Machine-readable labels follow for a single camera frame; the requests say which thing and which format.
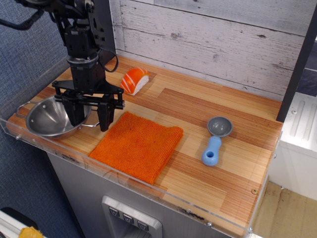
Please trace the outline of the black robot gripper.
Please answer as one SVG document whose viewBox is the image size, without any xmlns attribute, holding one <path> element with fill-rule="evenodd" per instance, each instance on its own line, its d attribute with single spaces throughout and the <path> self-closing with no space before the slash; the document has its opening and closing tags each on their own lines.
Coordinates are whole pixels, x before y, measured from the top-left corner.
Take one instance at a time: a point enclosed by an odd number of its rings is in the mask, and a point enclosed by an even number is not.
<svg viewBox="0 0 317 238">
<path fill-rule="evenodd" d="M 85 119 L 84 106 L 97 107 L 100 128 L 108 130 L 115 109 L 123 109 L 123 89 L 106 81 L 104 67 L 96 63 L 70 64 L 71 80 L 54 81 L 55 99 L 64 106 L 72 125 Z"/>
</svg>

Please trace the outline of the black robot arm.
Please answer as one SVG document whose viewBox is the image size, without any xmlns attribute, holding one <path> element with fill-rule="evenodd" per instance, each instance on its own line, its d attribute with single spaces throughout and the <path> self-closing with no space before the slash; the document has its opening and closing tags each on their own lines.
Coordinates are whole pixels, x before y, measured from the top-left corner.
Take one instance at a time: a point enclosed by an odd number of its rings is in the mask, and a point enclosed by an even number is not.
<svg viewBox="0 0 317 238">
<path fill-rule="evenodd" d="M 98 0 L 20 0 L 19 4 L 37 10 L 32 19 L 42 12 L 49 13 L 57 24 L 67 48 L 67 62 L 72 78 L 54 81 L 55 99 L 63 104 L 72 125 L 84 119 L 84 106 L 97 107 L 101 131 L 113 122 L 114 111 L 124 108 L 124 90 L 107 82 L 104 52 L 114 57 L 107 47 L 107 26 L 101 11 L 107 8 Z"/>
</svg>

